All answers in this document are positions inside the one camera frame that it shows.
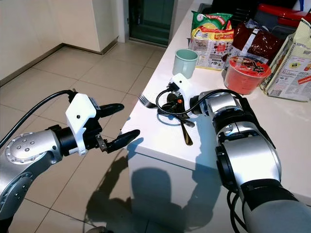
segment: doorway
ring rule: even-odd
[[[174,0],[129,0],[130,38],[167,46]]]

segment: black cable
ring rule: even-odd
[[[230,200],[231,194],[232,194],[232,192],[228,191],[227,203],[228,203],[228,206],[230,209],[230,221],[231,221],[232,228],[233,228],[235,233],[240,233],[240,231],[236,225],[236,222],[235,222],[235,220],[237,220],[237,222],[243,227],[243,229],[247,231],[245,223],[240,219],[240,217],[235,212],[235,205],[237,203],[237,200],[239,199],[239,195],[236,194],[232,200],[232,203],[231,203],[231,200]]]
[[[0,141],[0,148],[3,147],[3,145],[9,140],[9,138],[16,132],[16,130],[27,120],[28,117],[30,117],[39,107],[41,107],[46,102],[54,99],[57,96],[68,94],[72,95],[74,92],[71,90],[63,90],[56,92],[48,97],[46,97],[44,100],[37,103],[31,110],[29,110],[18,122],[17,124],[8,132],[8,134]]]
[[[203,102],[203,100],[205,100],[206,98],[212,96],[212,95],[215,95],[215,94],[218,94],[218,93],[222,93],[222,92],[226,92],[226,93],[230,93],[230,94],[233,94],[235,95],[238,99],[242,99],[242,96],[239,95],[238,93],[236,93],[235,91],[231,91],[231,90],[227,90],[227,89],[217,89],[217,90],[213,90],[211,92],[209,92],[208,94],[206,94],[205,96],[203,96],[201,99],[199,99],[190,109],[184,111],[184,112],[181,112],[181,113],[171,113],[171,112],[168,112],[168,111],[165,111],[161,108],[161,106],[159,105],[159,99],[160,97],[166,93],[166,92],[170,92],[171,89],[168,88],[164,91],[161,91],[158,96],[156,97],[156,100],[155,100],[155,103],[158,107],[158,109],[160,109],[161,111],[163,111],[164,113],[166,114],[170,114],[170,115],[173,115],[173,116],[177,116],[177,115],[182,115],[182,114],[187,114],[188,112],[191,112],[196,106],[198,106],[201,102]]]
[[[13,216],[7,219],[0,220],[0,233],[8,233],[8,229],[12,223]]]

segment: mug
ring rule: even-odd
[[[177,50],[175,53],[173,75],[181,73],[187,79],[191,78],[198,60],[198,54],[189,49]]]

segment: baseboard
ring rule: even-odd
[[[92,52],[92,53],[96,53],[96,54],[100,54],[103,55],[106,52],[108,52],[113,46],[115,46],[118,42],[118,38],[114,39],[109,45],[107,45],[102,51],[98,52],[98,51],[94,51],[94,50],[88,50],[82,47],[78,47],[78,46],[73,46],[73,45],[69,45],[69,44],[65,44],[65,43],[61,43],[59,45],[57,45],[56,47],[54,47],[53,49],[47,51],[46,53],[44,53],[43,55],[39,56],[38,58],[34,59],[33,61],[27,63],[26,65],[24,65],[23,67],[19,68],[18,70],[14,71],[12,74],[9,74],[8,76],[6,76],[5,78],[3,78],[2,80],[0,80],[0,86],[5,85],[6,83],[8,83],[9,81],[11,81],[12,79],[16,78],[18,75],[20,75],[21,73],[25,72],[26,70],[30,69],[31,67],[33,67],[35,64],[41,62],[43,59],[47,58],[48,56],[50,56],[51,54],[55,53],[57,50],[61,49],[64,46],[70,47],[70,48],[74,48],[74,49],[78,49],[78,50],[83,50],[83,51],[88,51],[88,52]]]
[[[162,44],[158,44],[158,43],[147,41],[147,40],[140,40],[140,39],[133,38],[133,37],[130,37],[129,39],[133,40],[133,41],[140,42],[140,43],[144,43],[144,44],[155,45],[155,46],[158,46],[158,47],[163,47],[163,48],[167,48],[168,47],[168,45],[162,45]]]
[[[107,46],[106,46],[102,51],[100,51],[100,52],[95,51],[95,50],[85,49],[85,48],[82,48],[82,47],[79,47],[79,46],[75,46],[75,45],[64,44],[64,46],[67,46],[67,47],[70,47],[70,48],[73,48],[73,49],[78,49],[78,50],[83,50],[83,51],[87,51],[87,52],[92,52],[92,53],[96,53],[96,54],[103,55],[103,54],[105,54],[106,52],[108,52],[108,50],[110,50],[115,44],[117,44],[117,42],[118,42],[118,38],[115,38],[112,42],[110,42],[109,45],[107,45]]]
[[[59,50],[60,48],[62,48],[64,46],[63,43],[57,45],[56,47],[54,47],[53,49],[47,51],[46,53],[44,53],[43,55],[39,56],[38,58],[32,60],[30,63],[27,63],[26,65],[24,65],[23,67],[19,68],[18,70],[14,71],[12,74],[9,74],[8,76],[6,76],[5,78],[0,80],[0,86],[5,85],[6,83],[8,83],[9,81],[11,81],[13,78],[17,77],[18,75],[20,75],[21,73],[25,72],[26,70],[28,70],[29,68],[33,67],[35,64],[37,64],[38,62],[42,61],[44,58],[50,56],[52,53],[56,52],[57,50]]]

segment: plastic container lid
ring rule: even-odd
[[[262,79],[271,74],[267,64],[248,57],[235,56],[230,59],[229,63],[236,71],[253,78]]]
[[[299,23],[301,18],[304,18],[308,22],[311,21],[310,13],[292,10],[292,9],[285,8],[285,7],[271,6],[268,4],[260,4],[258,7],[258,10],[272,14],[277,17],[286,18],[290,21],[297,21],[297,23]]]

